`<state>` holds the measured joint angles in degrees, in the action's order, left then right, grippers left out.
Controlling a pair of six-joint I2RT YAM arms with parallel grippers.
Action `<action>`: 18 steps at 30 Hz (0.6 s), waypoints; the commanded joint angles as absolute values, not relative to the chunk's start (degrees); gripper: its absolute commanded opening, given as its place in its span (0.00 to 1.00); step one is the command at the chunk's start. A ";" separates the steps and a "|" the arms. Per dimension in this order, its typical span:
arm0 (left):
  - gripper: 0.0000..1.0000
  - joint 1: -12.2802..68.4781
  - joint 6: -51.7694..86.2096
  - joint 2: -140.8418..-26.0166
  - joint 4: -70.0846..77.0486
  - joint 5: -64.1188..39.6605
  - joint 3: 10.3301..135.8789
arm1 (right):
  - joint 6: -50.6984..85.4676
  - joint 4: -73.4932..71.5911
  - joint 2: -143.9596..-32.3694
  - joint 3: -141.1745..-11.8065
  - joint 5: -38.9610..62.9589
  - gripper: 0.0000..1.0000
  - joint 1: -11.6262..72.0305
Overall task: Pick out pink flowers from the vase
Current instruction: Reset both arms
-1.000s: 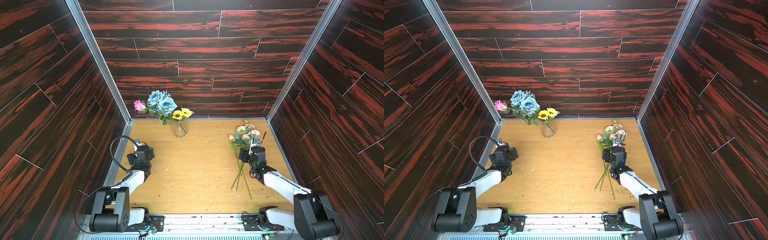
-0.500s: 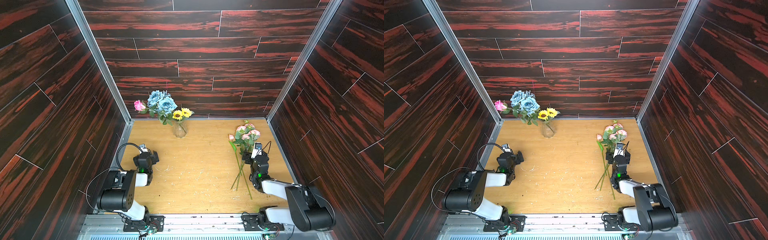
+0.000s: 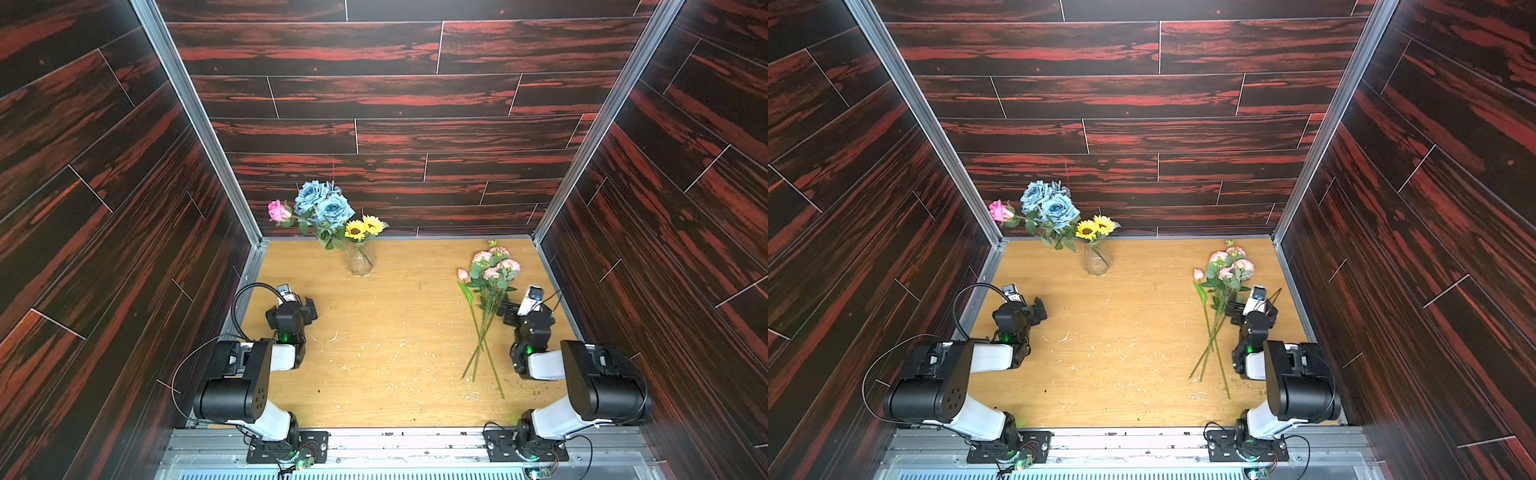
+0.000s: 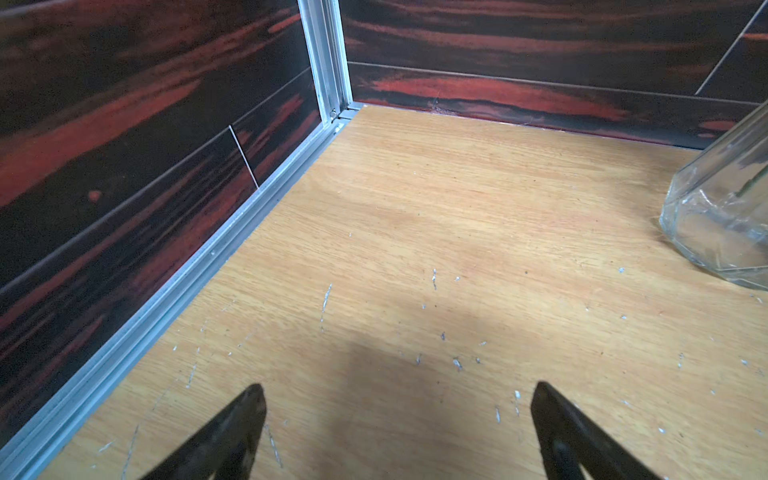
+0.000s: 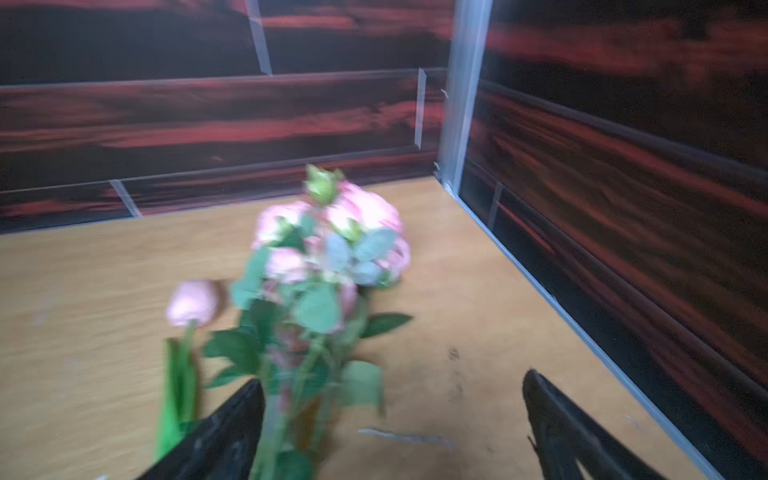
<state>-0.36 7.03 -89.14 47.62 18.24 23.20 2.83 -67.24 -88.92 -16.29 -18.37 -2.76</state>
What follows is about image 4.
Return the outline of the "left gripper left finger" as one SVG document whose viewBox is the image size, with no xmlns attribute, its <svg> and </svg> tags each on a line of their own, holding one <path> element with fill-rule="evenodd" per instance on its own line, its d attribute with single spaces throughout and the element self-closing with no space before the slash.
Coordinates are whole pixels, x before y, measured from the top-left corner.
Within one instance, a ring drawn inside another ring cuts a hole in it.
<svg viewBox="0 0 768 480">
<path fill-rule="evenodd" d="M 264 390 L 252 384 L 144 477 L 248 479 L 266 415 Z"/>
</svg>

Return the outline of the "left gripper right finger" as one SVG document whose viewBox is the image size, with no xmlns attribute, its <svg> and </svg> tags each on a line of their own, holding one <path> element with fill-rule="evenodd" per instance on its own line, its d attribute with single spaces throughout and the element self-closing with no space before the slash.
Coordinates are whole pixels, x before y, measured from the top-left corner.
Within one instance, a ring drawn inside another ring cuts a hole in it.
<svg viewBox="0 0 768 480">
<path fill-rule="evenodd" d="M 550 383 L 537 383 L 531 414 L 549 479 L 657 477 Z"/>
</svg>

